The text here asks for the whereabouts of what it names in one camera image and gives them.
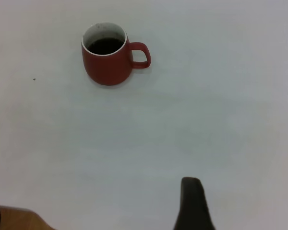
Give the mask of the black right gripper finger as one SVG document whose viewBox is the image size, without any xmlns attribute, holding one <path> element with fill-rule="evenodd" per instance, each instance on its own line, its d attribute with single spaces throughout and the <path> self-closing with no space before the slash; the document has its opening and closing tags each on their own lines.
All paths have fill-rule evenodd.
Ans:
<svg viewBox="0 0 288 230">
<path fill-rule="evenodd" d="M 180 187 L 180 209 L 175 230 L 214 230 L 201 181 L 184 177 Z"/>
</svg>

